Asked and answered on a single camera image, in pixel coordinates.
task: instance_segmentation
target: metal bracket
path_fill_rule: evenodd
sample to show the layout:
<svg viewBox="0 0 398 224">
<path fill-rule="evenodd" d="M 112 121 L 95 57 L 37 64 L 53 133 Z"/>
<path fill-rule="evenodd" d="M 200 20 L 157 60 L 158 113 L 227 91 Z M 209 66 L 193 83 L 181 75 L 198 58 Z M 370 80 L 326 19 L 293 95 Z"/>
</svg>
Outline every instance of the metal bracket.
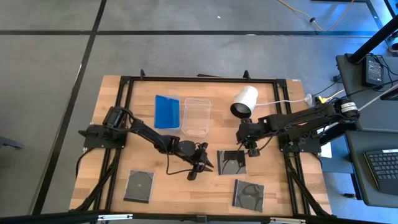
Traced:
<svg viewBox="0 0 398 224">
<path fill-rule="evenodd" d="M 246 80 L 250 80 L 250 75 L 249 75 L 249 71 L 245 70 L 243 73 L 243 78 L 245 78 Z"/>
<path fill-rule="evenodd" d="M 274 218 L 271 217 L 270 223 L 286 223 L 286 224 L 305 224 L 305 220 L 295 218 Z"/>
<path fill-rule="evenodd" d="M 103 125 L 92 124 L 79 134 L 86 137 L 84 147 L 122 149 L 126 145 L 127 133 L 106 129 Z"/>
<path fill-rule="evenodd" d="M 141 69 L 141 71 L 139 72 L 139 76 L 141 77 L 141 79 L 144 79 L 145 77 L 144 69 Z"/>
<path fill-rule="evenodd" d="M 120 84 L 120 85 L 125 85 L 125 84 L 129 83 L 130 78 L 131 78 L 131 77 L 129 77 L 129 76 L 124 76 L 124 75 L 123 75 L 122 77 L 120 77 L 120 82 L 119 82 L 119 84 Z"/>
<path fill-rule="evenodd" d="M 197 222 L 198 223 L 207 223 L 207 216 L 206 215 L 197 215 Z"/>
<path fill-rule="evenodd" d="M 122 214 L 122 215 L 98 215 L 98 221 L 110 221 L 110 220 L 126 220 L 132 219 L 132 214 Z"/>
<path fill-rule="evenodd" d="M 287 82 L 284 78 L 275 79 L 275 82 L 282 88 L 287 88 Z"/>
</svg>

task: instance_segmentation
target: floor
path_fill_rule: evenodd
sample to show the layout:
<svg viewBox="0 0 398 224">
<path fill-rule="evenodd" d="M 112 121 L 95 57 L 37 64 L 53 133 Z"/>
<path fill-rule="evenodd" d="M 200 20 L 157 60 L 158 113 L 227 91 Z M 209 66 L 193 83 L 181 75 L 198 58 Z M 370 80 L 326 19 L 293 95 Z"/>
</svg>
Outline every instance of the floor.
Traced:
<svg viewBox="0 0 398 224">
<path fill-rule="evenodd" d="M 286 0 L 330 27 L 346 2 Z M 0 217 L 25 215 L 42 176 L 76 75 L 90 45 L 88 35 L 8 35 L 2 30 L 91 30 L 101 0 L 0 1 L 0 136 L 25 144 L 0 151 Z M 391 16 L 383 0 L 372 0 L 383 24 Z M 281 3 L 262 0 L 112 0 L 99 30 L 287 30 L 314 31 L 308 19 Z M 365 3 L 356 2 L 333 29 L 376 31 Z M 335 55 L 354 52 L 369 36 L 309 35 L 97 35 L 68 125 L 45 213 L 68 209 L 75 162 L 90 122 L 103 75 L 195 76 L 301 79 L 316 93 L 338 75 Z M 387 54 L 386 43 L 375 53 Z M 335 85 L 325 96 L 342 89 Z M 349 175 L 325 174 L 335 215 L 394 222 L 397 210 L 367 207 L 341 196 L 353 192 Z"/>
</svg>

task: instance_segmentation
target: transparent plastic box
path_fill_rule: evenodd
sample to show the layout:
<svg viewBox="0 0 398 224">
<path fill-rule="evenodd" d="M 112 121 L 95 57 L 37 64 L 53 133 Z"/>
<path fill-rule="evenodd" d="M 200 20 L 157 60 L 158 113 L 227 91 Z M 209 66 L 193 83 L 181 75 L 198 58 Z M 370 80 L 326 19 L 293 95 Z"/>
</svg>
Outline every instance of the transparent plastic box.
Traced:
<svg viewBox="0 0 398 224">
<path fill-rule="evenodd" d="M 187 136 L 205 137 L 210 129 L 210 100 L 187 98 L 184 104 L 182 131 Z"/>
</svg>

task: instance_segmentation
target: keyboard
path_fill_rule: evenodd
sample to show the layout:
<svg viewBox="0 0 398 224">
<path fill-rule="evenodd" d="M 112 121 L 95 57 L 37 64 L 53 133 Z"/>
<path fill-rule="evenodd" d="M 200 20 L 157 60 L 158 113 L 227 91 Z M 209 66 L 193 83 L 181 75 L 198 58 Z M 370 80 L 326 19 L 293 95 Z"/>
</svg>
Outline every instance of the keyboard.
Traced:
<svg viewBox="0 0 398 224">
<path fill-rule="evenodd" d="M 398 149 L 364 153 L 380 192 L 398 195 Z"/>
</svg>

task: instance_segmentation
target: blue tray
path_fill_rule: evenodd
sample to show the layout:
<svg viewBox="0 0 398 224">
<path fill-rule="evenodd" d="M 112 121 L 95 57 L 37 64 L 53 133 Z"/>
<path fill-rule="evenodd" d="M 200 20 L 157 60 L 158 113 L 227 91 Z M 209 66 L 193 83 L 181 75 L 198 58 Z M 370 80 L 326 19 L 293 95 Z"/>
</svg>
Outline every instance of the blue tray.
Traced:
<svg viewBox="0 0 398 224">
<path fill-rule="evenodd" d="M 180 100 L 155 96 L 155 128 L 178 129 L 180 127 Z"/>
</svg>

